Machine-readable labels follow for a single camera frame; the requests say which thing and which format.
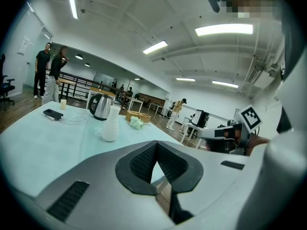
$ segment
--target woman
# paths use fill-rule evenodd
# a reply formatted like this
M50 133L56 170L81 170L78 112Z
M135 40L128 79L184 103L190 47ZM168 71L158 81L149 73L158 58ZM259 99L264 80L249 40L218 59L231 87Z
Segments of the woman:
M61 68L64 67L65 64L69 61L69 59L66 57L66 54L67 47L62 46L51 63L51 70L47 79L47 88L42 101L42 105L50 102L52 97L54 97L55 101L59 103L59 72Z

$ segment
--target white vase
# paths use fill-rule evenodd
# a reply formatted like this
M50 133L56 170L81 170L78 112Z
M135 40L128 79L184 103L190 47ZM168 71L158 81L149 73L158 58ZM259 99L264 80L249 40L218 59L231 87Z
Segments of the white vase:
M110 108L110 114L107 117L104 127L102 129L102 138L106 141L114 141L118 137L119 127L118 127L118 114L120 107L112 105Z

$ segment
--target desk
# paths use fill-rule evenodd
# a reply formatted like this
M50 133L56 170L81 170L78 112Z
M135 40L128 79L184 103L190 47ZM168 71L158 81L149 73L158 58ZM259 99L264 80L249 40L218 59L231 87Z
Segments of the desk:
M46 109L62 113L63 117L70 120L80 119L80 112L86 120L78 125L51 121L43 114ZM96 154L151 140L180 145L151 123L136 130L122 115L118 123L118 139L106 142L101 136L95 135L96 128L103 128L105 122L95 119L89 110L69 105L66 110L60 110L59 103L49 102L23 116L1 134L0 160L3 172L17 190L36 197L50 182ZM152 182L163 175L156 165Z
M156 106L156 107L157 107L157 110L155 111L155 113L157 113L157 112L158 112L159 107L162 107L161 105L154 104L154 103L150 103L150 104L149 104L149 107L148 107L148 110L150 109L150 106L151 106L151 105L154 105L154 106Z
M88 104L90 102L92 92L97 93L97 94L106 94L108 96L111 96L111 98L113 100L115 100L115 97L116 97L116 95L114 95L114 93L112 93L112 92L109 92L109 91L106 91L106 90L100 90L100 89L95 88L95 87L91 87L90 91L88 92L88 96L87 96L87 102L86 102L86 108L85 108L86 110L88 108Z
M130 110L130 108L132 108L133 102L141 103L140 109L139 109L139 113L140 113L140 112L141 112L142 105L143 105L143 102L142 102L142 101L139 101L138 99L132 98L132 97L126 97L126 98L129 99L129 100L131 100L131 101L130 101L130 104L129 104L128 111Z
M67 80L67 79L60 79L60 78L59 78L59 81L62 83L62 90L61 90L61 95L60 95L60 98L61 98L61 99L63 98L64 85L65 85L65 84L68 84L67 89L66 89L66 100L67 100L67 98L68 98L68 92L69 92L69 87L70 87L71 85L76 85L76 82L73 82L73 81L70 81L70 80Z
M191 132L191 134L190 134L188 140L191 140L191 137L192 137L192 135L193 135L194 130L206 129L206 128L199 128L199 127L195 126L195 125L192 124L192 123L185 123L185 125L186 125L186 128L185 128L185 130L184 130L182 139L181 139L181 141L180 141L181 144L183 143L183 140L184 140L184 138L185 138L185 136L186 136L186 134L187 134L187 132L188 132L189 127L193 128L193 129L192 129L192 132ZM195 149L198 149L198 147L199 147L200 144L201 144L201 140L202 140L202 139L200 138L199 141L198 141L198 143L197 143L197 145L196 145L196 147L195 147Z
M192 118L190 118L190 117L184 117L180 130L183 130L183 126L184 126L184 124L186 123L186 119L189 120L190 122L192 121Z

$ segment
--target white pants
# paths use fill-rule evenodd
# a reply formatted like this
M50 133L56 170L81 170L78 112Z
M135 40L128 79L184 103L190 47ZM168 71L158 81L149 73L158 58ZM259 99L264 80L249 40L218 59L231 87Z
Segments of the white pants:
M169 121L167 122L167 126L170 128L173 128L173 125L175 123L175 121L178 118L178 113L172 112L171 117L169 118Z
M59 103L59 86L56 84L55 77L48 76L47 88L42 100L42 105L50 102L52 97L53 101Z

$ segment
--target electric kettle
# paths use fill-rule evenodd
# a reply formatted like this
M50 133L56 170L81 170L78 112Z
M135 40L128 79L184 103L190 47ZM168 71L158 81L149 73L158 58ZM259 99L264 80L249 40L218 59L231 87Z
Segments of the electric kettle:
M92 108L93 101L96 100L94 108ZM96 94L89 102L89 109L94 118L98 120L106 120L110 113L112 99L106 94Z

